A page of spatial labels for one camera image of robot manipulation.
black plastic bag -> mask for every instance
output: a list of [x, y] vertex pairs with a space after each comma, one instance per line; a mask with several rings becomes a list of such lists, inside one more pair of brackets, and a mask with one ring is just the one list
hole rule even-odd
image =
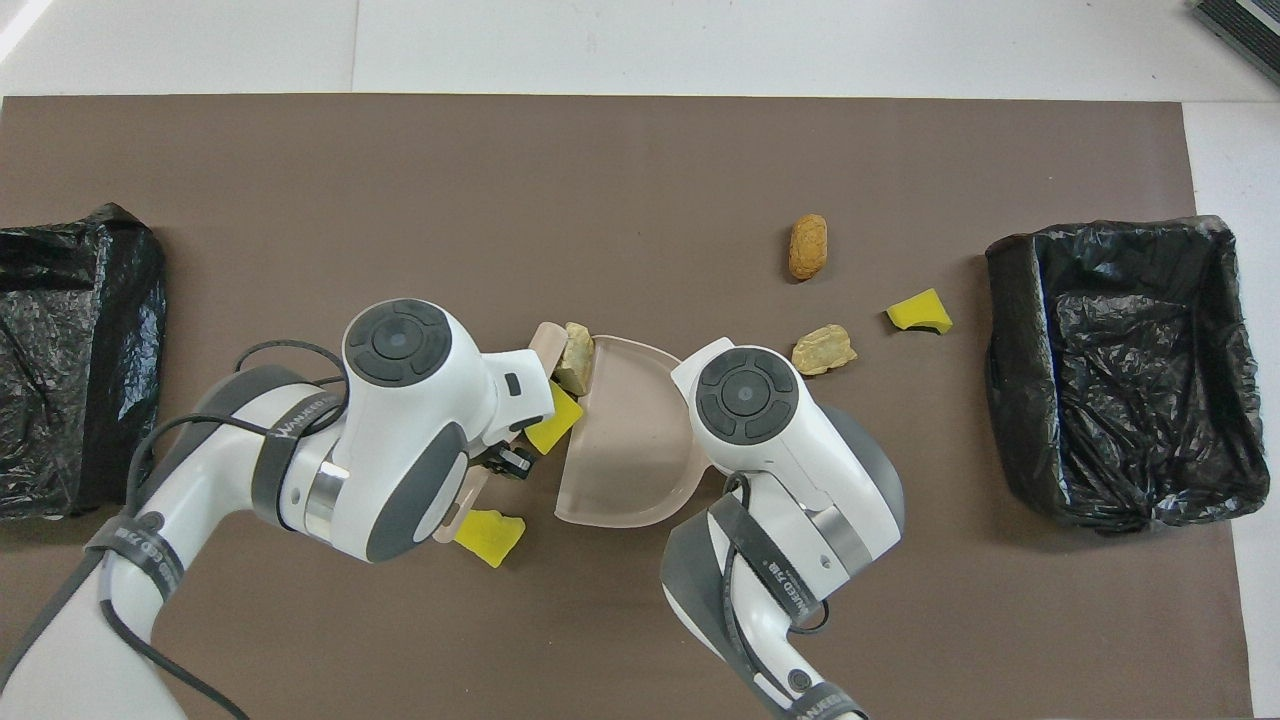
[[987, 389], [1014, 495], [1101, 533], [1262, 506], [1257, 365], [1221, 219], [1053, 225], [987, 264]]
[[124, 498], [164, 328], [164, 254], [120, 206], [0, 229], [0, 519]]

beige plastic container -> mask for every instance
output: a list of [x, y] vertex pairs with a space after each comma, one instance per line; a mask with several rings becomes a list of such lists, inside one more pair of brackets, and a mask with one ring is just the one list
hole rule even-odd
[[600, 528], [659, 523], [710, 465], [671, 382], [680, 360], [621, 337], [593, 340], [591, 387], [579, 398], [584, 415], [571, 430], [556, 516]]

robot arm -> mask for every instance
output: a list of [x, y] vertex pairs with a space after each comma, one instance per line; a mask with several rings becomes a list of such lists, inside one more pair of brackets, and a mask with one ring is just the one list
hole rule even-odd
[[900, 538], [902, 489], [876, 442], [795, 369], [727, 340], [672, 373], [730, 491], [675, 530], [662, 583], [684, 625], [778, 719], [865, 717], [787, 642]]
[[[183, 717], [104, 610], [147, 641], [183, 569], [239, 510], [367, 562], [394, 557], [442, 524], [468, 464], [553, 413], [532, 351], [483, 355], [456, 319], [419, 300], [361, 313], [344, 334], [342, 360], [347, 410], [310, 434], [338, 398], [283, 368], [237, 373], [205, 396], [197, 413], [229, 415], [265, 434], [198, 423], [179, 436], [137, 516], [95, 537], [0, 670], [0, 717]], [[77, 682], [47, 692], [49, 678], [67, 675]]]

beige stone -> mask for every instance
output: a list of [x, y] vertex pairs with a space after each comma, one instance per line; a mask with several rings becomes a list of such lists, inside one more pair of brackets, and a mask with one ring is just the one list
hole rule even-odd
[[787, 268], [796, 279], [806, 281], [827, 264], [827, 220], [822, 215], [805, 215], [791, 228]]
[[840, 325], [813, 331], [791, 351], [791, 364], [804, 375], [819, 375], [850, 360], [858, 360], [858, 354], [849, 345], [849, 332]]
[[568, 332], [568, 343], [564, 345], [564, 354], [556, 364], [552, 374], [566, 392], [579, 397], [591, 389], [591, 356], [595, 354], [595, 341], [591, 333], [577, 323], [564, 323]]

sponge piece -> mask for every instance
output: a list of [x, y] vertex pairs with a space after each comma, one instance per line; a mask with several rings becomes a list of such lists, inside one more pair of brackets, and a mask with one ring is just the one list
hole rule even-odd
[[582, 416], [582, 406], [556, 383], [552, 383], [552, 400], [556, 401], [556, 414], [525, 428], [525, 437], [543, 455], [550, 452], [559, 438], [564, 437], [564, 433]]
[[888, 319], [893, 320], [893, 324], [902, 331], [932, 328], [938, 331], [938, 334], [946, 334], [951, 329], [951, 315], [947, 315], [947, 309], [942, 306], [938, 291], [932, 287], [915, 297], [909, 297], [891, 306], [886, 313], [888, 313]]
[[520, 518], [507, 518], [497, 510], [472, 510], [462, 519], [453, 542], [497, 568], [524, 534], [525, 521]]

